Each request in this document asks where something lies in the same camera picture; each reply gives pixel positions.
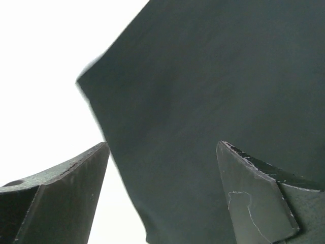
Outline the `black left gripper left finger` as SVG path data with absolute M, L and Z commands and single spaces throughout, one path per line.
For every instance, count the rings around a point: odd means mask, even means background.
M 110 149 L 78 156 L 1 187 L 1 243 L 88 243 Z

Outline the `black t-shirt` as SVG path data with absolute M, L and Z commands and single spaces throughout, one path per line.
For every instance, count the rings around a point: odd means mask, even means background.
M 237 243 L 219 141 L 324 187 L 324 1 L 149 1 L 77 82 L 148 243 Z

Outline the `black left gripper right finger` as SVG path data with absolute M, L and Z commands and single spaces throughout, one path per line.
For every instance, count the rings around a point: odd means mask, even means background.
M 237 243 L 324 243 L 324 187 L 226 141 L 216 156 Z

